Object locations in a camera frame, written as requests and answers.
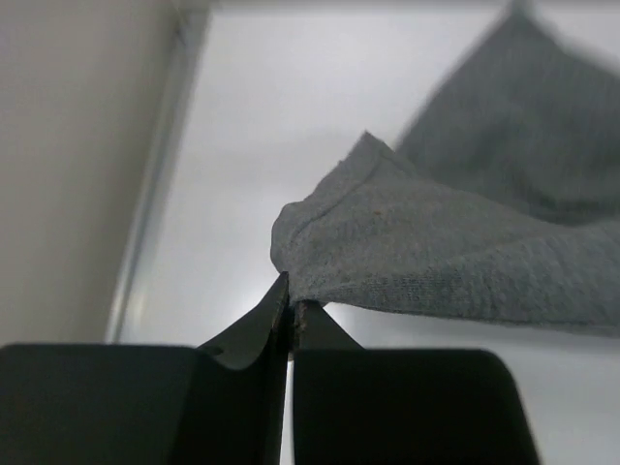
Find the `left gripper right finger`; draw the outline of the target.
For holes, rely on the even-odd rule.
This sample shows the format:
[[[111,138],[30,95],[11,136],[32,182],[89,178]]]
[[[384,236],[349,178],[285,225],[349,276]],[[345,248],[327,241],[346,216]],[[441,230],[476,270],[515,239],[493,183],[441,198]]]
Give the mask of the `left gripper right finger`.
[[[512,373],[480,349],[365,349],[295,309],[297,464],[538,464]]]

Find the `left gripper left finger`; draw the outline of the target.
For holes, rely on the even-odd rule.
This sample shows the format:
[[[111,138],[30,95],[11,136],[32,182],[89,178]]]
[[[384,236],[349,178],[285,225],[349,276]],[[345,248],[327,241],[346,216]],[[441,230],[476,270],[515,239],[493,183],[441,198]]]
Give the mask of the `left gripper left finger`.
[[[275,464],[289,280],[198,347],[13,344],[1,351],[5,464]]]

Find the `grey shorts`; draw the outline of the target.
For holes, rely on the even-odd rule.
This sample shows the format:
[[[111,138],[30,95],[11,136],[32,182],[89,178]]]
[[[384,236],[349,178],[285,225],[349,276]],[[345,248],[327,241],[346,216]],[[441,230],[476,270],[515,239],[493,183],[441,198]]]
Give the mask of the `grey shorts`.
[[[513,7],[272,228],[293,301],[619,333],[619,77]]]

